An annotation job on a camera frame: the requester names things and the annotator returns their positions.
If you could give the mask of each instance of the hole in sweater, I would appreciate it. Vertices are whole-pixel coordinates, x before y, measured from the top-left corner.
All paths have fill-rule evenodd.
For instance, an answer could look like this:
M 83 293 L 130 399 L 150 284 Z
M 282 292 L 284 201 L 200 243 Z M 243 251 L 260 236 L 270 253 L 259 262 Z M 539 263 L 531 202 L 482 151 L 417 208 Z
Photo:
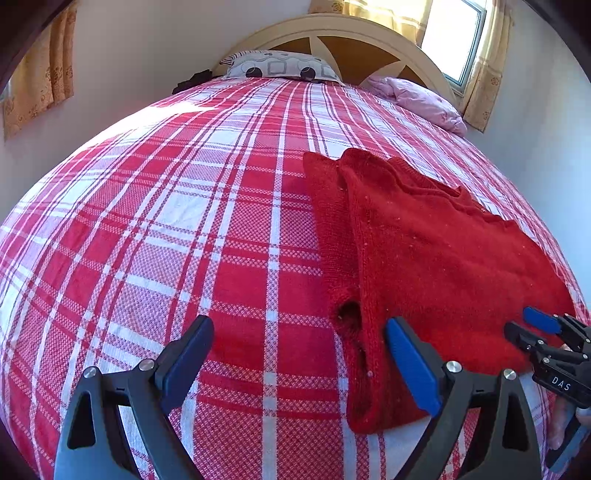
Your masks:
M 357 334 L 361 331 L 361 309 L 359 303 L 350 301 L 339 309 L 339 333 L 341 335 Z

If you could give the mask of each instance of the window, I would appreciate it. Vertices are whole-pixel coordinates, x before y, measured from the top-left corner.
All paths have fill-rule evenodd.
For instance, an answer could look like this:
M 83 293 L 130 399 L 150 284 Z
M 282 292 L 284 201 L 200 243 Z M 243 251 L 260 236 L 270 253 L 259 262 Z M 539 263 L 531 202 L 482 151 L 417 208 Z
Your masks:
M 421 48 L 462 93 L 482 36 L 486 0 L 433 0 Z

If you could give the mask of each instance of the pillow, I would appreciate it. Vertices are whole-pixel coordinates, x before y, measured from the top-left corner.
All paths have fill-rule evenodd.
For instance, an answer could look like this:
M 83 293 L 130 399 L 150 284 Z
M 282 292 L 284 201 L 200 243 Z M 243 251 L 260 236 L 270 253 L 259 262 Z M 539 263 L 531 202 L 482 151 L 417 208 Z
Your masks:
M 360 86 L 374 95 L 393 101 L 396 105 L 448 132 L 460 137 L 466 135 L 466 124 L 451 103 L 410 80 L 372 75 Z
M 307 82 L 340 81 L 324 60 L 305 53 L 281 50 L 254 50 L 230 55 L 220 63 L 231 60 L 225 79 L 287 77 Z

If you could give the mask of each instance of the blue gripper pad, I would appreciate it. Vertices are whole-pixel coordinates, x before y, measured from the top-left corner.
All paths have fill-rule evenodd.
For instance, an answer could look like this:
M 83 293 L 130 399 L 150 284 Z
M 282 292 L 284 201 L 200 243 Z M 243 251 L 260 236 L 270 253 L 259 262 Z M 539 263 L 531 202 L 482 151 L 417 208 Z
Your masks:
M 386 343 L 417 407 L 435 417 L 443 404 L 435 375 L 395 319 L 386 324 Z
M 560 324 L 552 315 L 547 315 L 533 307 L 523 309 L 523 319 L 526 323 L 546 333 L 556 335 L 561 331 Z
M 183 404 L 213 343 L 213 322 L 200 315 L 179 340 L 170 342 L 158 357 L 156 386 L 161 390 L 160 406 L 168 415 Z

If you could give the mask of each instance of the metal screw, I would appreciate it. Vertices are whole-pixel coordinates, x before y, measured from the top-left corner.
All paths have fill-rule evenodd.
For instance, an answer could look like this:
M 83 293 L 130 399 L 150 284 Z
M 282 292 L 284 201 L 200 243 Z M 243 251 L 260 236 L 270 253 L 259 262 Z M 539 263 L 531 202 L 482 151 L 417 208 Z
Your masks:
M 147 372 L 148 370 L 152 370 L 154 368 L 154 360 L 151 358 L 146 358 L 139 363 L 139 369 L 142 372 Z
M 514 380 L 517 378 L 517 374 L 515 373 L 514 370 L 512 370 L 511 368 L 507 368 L 505 370 L 503 370 L 503 376 L 507 379 L 507 380 Z
M 453 374 L 457 374 L 462 371 L 462 364 L 460 362 L 456 362 L 455 360 L 450 360 L 445 364 L 445 366 Z
M 88 367 L 82 372 L 82 375 L 84 375 L 84 378 L 92 378 L 96 375 L 96 372 L 96 367 Z

